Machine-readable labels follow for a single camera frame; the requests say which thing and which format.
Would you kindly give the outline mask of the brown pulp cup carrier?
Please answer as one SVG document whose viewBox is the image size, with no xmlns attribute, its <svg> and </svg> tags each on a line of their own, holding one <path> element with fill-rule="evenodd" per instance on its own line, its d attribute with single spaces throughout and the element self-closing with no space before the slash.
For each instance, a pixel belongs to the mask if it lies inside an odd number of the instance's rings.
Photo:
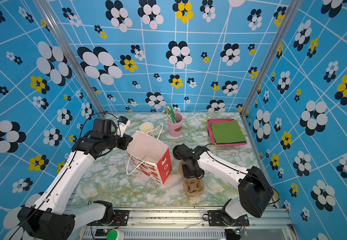
<svg viewBox="0 0 347 240">
<path fill-rule="evenodd" d="M 199 197 L 204 193 L 205 186 L 202 179 L 184 178 L 183 189 L 187 197 L 194 198 Z"/>
</svg>

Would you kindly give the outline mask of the red white paper gift bag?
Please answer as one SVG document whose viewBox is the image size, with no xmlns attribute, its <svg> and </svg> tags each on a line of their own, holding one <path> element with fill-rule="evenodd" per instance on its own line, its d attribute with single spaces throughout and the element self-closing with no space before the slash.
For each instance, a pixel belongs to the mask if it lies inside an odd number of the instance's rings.
<svg viewBox="0 0 347 240">
<path fill-rule="evenodd" d="M 141 131 L 136 131 L 131 137 L 133 140 L 126 149 L 126 174 L 129 176 L 139 171 L 158 184 L 165 184 L 172 172 L 169 146 L 159 139 L 160 136 L 155 138 Z"/>
</svg>

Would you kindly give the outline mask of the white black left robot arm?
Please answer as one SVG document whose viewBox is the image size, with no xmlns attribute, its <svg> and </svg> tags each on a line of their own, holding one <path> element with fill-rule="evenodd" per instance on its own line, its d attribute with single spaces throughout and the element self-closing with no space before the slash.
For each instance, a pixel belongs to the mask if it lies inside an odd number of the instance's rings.
<svg viewBox="0 0 347 240">
<path fill-rule="evenodd" d="M 126 150 L 132 137 L 125 133 L 131 121 L 121 116 L 116 121 L 94 120 L 92 129 L 80 137 L 60 173 L 47 190 L 30 207 L 22 207 L 17 214 L 19 229 L 32 238 L 66 240 L 77 229 L 93 223 L 106 225 L 114 220 L 112 203 L 94 201 L 89 206 L 66 213 L 72 192 L 86 170 L 100 157 L 114 148 Z"/>
</svg>

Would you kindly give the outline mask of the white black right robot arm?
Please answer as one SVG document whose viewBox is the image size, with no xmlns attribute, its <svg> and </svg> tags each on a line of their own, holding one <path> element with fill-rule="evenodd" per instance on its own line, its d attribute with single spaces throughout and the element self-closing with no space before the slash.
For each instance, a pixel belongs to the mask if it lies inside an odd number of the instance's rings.
<svg viewBox="0 0 347 240">
<path fill-rule="evenodd" d="M 238 197 L 228 200 L 220 211 L 226 225 L 235 224 L 239 217 L 247 214 L 261 218 L 270 204 L 274 189 L 259 168 L 233 165 L 212 154 L 205 146 L 191 149 L 181 144 L 175 146 L 172 153 L 177 160 L 184 161 L 181 169 L 185 178 L 201 180 L 208 171 L 238 190 Z"/>
</svg>

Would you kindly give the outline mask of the stack of white paper cups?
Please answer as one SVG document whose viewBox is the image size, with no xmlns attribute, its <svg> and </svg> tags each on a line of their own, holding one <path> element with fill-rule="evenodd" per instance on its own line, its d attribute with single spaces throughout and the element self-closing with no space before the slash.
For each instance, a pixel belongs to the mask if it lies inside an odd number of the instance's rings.
<svg viewBox="0 0 347 240">
<path fill-rule="evenodd" d="M 142 123 L 139 126 L 139 130 L 145 134 L 150 135 L 150 136 L 153 136 L 155 133 L 154 125 L 151 122 Z"/>
</svg>

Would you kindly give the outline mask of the pink straw holder cup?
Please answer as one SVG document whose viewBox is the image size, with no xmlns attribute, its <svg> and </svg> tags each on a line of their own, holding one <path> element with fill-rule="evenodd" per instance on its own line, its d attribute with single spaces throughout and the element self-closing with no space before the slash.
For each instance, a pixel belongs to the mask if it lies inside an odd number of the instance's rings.
<svg viewBox="0 0 347 240">
<path fill-rule="evenodd" d="M 178 138 L 182 135 L 183 116 L 178 112 L 175 114 L 178 119 L 178 123 L 168 122 L 168 134 L 171 137 Z"/>
</svg>

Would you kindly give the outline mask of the green wrapped straws bundle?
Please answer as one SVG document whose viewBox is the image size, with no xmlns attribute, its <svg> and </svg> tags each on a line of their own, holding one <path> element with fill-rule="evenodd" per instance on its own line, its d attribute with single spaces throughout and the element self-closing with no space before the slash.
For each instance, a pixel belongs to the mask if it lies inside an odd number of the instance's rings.
<svg viewBox="0 0 347 240">
<path fill-rule="evenodd" d="M 164 114 L 169 122 L 171 123 L 179 123 L 179 120 L 176 116 L 176 112 L 174 110 L 174 107 L 170 104 L 167 106 L 164 106 L 163 108 Z"/>
</svg>

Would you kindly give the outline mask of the green push button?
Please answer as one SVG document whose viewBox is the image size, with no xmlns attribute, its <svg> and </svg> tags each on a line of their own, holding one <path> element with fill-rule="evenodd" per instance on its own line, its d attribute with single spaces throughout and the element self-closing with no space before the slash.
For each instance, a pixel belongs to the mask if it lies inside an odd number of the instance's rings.
<svg viewBox="0 0 347 240">
<path fill-rule="evenodd" d="M 124 240 L 124 238 L 124 232 L 120 231 L 119 229 L 110 230 L 106 236 L 107 240 Z"/>
</svg>

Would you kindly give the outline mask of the left aluminium frame post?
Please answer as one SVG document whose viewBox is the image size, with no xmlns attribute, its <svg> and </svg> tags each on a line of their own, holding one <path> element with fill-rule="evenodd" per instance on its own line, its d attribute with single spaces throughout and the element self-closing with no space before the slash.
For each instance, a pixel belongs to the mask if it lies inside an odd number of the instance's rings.
<svg viewBox="0 0 347 240">
<path fill-rule="evenodd" d="M 79 61 L 75 57 L 74 51 L 72 50 L 69 42 L 67 41 L 65 37 L 65 33 L 63 32 L 61 25 L 57 23 L 56 15 L 52 13 L 51 7 L 47 3 L 47 1 L 35 0 L 33 2 L 36 5 L 37 9 L 39 10 L 41 16 L 46 20 L 46 23 L 49 25 L 50 32 L 52 33 L 53 37 L 58 43 L 58 46 L 61 48 L 61 50 L 65 54 L 68 62 L 70 63 L 72 70 L 76 74 L 78 81 L 80 82 L 82 88 L 87 93 L 93 106 L 96 108 L 98 112 L 105 112 L 98 97 L 93 92 L 92 86 L 87 76 L 85 75 L 83 69 L 81 68 Z"/>
</svg>

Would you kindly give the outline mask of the aluminium frame post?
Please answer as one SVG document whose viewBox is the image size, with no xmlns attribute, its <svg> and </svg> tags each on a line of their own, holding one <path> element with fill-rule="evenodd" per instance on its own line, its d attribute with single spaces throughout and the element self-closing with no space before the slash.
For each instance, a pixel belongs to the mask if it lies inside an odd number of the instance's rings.
<svg viewBox="0 0 347 240">
<path fill-rule="evenodd" d="M 287 7 L 287 11 L 284 17 L 283 22 L 281 23 L 280 27 L 278 28 L 274 39 L 265 55 L 265 58 L 262 62 L 262 65 L 259 69 L 258 76 L 256 77 L 255 81 L 253 82 L 253 85 L 250 89 L 250 92 L 247 96 L 246 101 L 244 102 L 243 109 L 242 109 L 242 116 L 244 117 L 245 114 L 248 112 L 254 98 L 256 95 L 256 91 L 258 90 L 259 86 L 261 85 L 262 81 L 265 78 L 266 73 L 269 70 L 269 67 L 271 66 L 275 54 L 279 48 L 279 46 L 282 44 L 282 41 L 284 40 L 285 35 L 287 34 L 296 14 L 297 11 L 301 5 L 303 0 L 292 0 L 290 1 L 289 6 Z"/>
<path fill-rule="evenodd" d="M 76 74 L 78 81 L 80 82 L 82 88 L 87 93 L 93 106 L 96 108 L 98 112 L 105 112 L 98 97 L 93 92 L 92 86 L 87 76 L 85 75 L 83 69 L 81 68 L 79 61 L 75 57 L 74 51 L 72 50 L 69 42 L 67 41 L 65 37 L 65 33 L 63 32 L 61 25 L 57 23 L 56 15 L 52 13 L 51 7 L 47 3 L 47 1 L 35 0 L 33 2 L 36 5 L 37 9 L 39 10 L 41 16 L 46 20 L 46 23 L 49 25 L 50 32 L 52 33 L 53 37 L 58 43 L 58 46 L 61 48 L 61 50 L 65 54 L 68 62 L 70 63 L 72 70 Z"/>
</svg>

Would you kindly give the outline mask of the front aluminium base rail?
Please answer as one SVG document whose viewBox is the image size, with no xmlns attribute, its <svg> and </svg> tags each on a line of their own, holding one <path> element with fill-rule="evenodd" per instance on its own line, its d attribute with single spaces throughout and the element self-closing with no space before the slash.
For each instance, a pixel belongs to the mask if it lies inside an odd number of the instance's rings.
<svg viewBox="0 0 347 240">
<path fill-rule="evenodd" d="M 126 240 L 297 240 L 288 211 L 268 207 L 261 218 L 241 216 L 225 224 L 220 207 L 118 208 L 120 216 L 104 226 L 95 222 L 79 228 L 73 240 L 104 240 L 117 229 Z"/>
</svg>

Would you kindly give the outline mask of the right aluminium frame post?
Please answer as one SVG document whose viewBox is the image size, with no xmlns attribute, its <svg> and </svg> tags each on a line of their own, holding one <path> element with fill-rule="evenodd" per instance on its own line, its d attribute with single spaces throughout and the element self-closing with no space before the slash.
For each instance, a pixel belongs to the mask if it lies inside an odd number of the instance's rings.
<svg viewBox="0 0 347 240">
<path fill-rule="evenodd" d="M 259 86 L 261 85 L 262 81 L 265 78 L 266 73 L 269 70 L 269 67 L 271 66 L 275 54 L 279 48 L 279 46 L 282 44 L 282 41 L 284 40 L 285 35 L 287 34 L 296 14 L 297 11 L 301 5 L 303 0 L 292 0 L 290 1 L 289 6 L 287 7 L 287 11 L 284 17 L 283 22 L 281 23 L 280 27 L 278 28 L 274 39 L 265 55 L 265 58 L 262 62 L 262 65 L 259 69 L 258 76 L 256 77 L 255 81 L 253 82 L 253 85 L 250 89 L 250 92 L 247 96 L 246 101 L 244 102 L 243 109 L 242 109 L 242 116 L 244 117 L 245 114 L 248 112 L 254 98 L 256 95 L 256 91 L 258 90 Z"/>
</svg>

